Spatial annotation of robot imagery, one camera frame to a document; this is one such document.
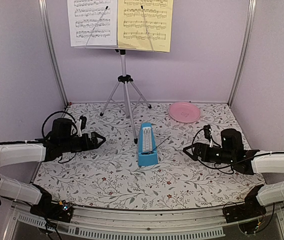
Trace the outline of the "blue metronome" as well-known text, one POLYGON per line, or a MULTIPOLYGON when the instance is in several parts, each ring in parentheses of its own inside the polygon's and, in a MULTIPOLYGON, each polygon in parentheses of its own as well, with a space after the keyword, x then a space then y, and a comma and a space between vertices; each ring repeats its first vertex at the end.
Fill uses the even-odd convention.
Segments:
POLYGON ((151 123, 142 123, 139 131, 138 138, 138 167, 148 167, 158 164, 157 149, 169 137, 165 138, 161 143, 155 142, 155 136, 151 123))

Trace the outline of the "white perforated music stand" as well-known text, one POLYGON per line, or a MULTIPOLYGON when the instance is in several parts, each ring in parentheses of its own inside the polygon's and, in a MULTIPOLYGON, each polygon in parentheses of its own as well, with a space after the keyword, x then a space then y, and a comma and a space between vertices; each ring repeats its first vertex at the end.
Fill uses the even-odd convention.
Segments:
POLYGON ((116 52, 119 53, 120 58, 121 58, 121 68, 122 68, 122 74, 118 77, 118 83, 123 84, 123 89, 124 89, 124 99, 125 99, 125 108, 126 108, 126 117, 129 119, 133 119, 133 113, 132 113, 132 108, 131 108, 131 102, 130 102, 130 97, 129 97, 129 86, 132 86, 135 91, 138 93, 140 96, 140 99, 144 101, 144 103, 147 105, 148 108, 151 108, 150 103, 146 100, 144 95, 139 91, 137 86, 134 84, 134 81, 132 77, 127 74, 126 70, 126 51, 127 50, 133 50, 133 49, 122 49, 118 47, 118 42, 116 46, 90 46, 90 47, 82 47, 78 46, 77 48, 84 48, 84 49, 89 49, 89 48, 111 48, 114 49, 116 52))

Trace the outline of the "white sheet music page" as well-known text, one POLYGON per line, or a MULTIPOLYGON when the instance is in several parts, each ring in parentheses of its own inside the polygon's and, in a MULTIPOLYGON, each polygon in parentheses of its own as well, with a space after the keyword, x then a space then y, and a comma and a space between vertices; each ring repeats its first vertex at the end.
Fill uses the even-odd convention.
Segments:
POLYGON ((116 46, 116 0, 67 1, 72 47, 116 46))

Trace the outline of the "yellow sheet music page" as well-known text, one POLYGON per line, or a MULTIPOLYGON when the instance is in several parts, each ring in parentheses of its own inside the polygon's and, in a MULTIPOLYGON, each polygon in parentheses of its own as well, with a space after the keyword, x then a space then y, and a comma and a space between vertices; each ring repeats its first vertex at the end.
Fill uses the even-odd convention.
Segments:
POLYGON ((118 47, 170 52, 172 0, 119 0, 118 47))

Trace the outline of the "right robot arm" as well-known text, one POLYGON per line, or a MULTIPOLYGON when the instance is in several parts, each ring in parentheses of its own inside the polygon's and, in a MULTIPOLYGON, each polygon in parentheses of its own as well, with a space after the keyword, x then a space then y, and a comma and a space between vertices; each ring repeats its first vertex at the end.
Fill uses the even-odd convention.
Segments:
MULTIPOLYGON (((209 163, 219 164, 219 170, 231 168, 243 175, 284 174, 284 151, 245 150, 242 135, 239 131, 228 128, 221 131, 221 144, 211 136, 209 125, 202 128, 209 144, 193 141, 183 152, 192 160, 205 167, 209 163)), ((240 213, 244 218, 251 218, 260 207, 284 201, 284 180, 273 184, 255 186, 245 197, 240 213)))

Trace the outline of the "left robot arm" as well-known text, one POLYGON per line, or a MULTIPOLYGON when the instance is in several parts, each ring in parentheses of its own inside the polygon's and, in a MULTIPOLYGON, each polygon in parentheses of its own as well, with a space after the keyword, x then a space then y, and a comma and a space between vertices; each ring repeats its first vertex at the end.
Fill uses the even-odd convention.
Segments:
MULTIPOLYGON (((51 162, 64 153, 80 153, 98 149, 106 138, 93 131, 83 133, 86 118, 78 121, 57 118, 52 129, 42 138, 34 141, 0 142, 0 168, 21 163, 51 162)), ((45 217, 56 213, 52 195, 38 185, 23 183, 0 174, 0 197, 27 202, 36 206, 45 217)))

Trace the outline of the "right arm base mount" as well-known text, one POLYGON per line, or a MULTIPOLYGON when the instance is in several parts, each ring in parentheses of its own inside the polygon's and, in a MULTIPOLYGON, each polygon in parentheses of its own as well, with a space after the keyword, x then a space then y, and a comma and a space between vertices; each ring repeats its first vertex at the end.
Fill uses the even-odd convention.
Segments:
POLYGON ((244 198, 244 203, 231 203, 231 206, 224 206, 222 213, 227 223, 257 218, 254 221, 241 223, 239 229, 246 235, 253 235, 258 232, 264 220, 266 209, 256 199, 255 193, 249 193, 244 198))

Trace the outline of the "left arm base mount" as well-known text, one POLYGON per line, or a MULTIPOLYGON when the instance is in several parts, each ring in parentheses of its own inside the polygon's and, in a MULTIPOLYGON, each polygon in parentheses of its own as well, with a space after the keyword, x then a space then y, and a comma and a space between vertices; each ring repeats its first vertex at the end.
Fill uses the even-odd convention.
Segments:
POLYGON ((38 204, 30 208, 30 213, 43 217, 48 220, 56 220, 64 223, 70 223, 73 216, 73 204, 65 200, 55 202, 48 192, 42 193, 38 204))

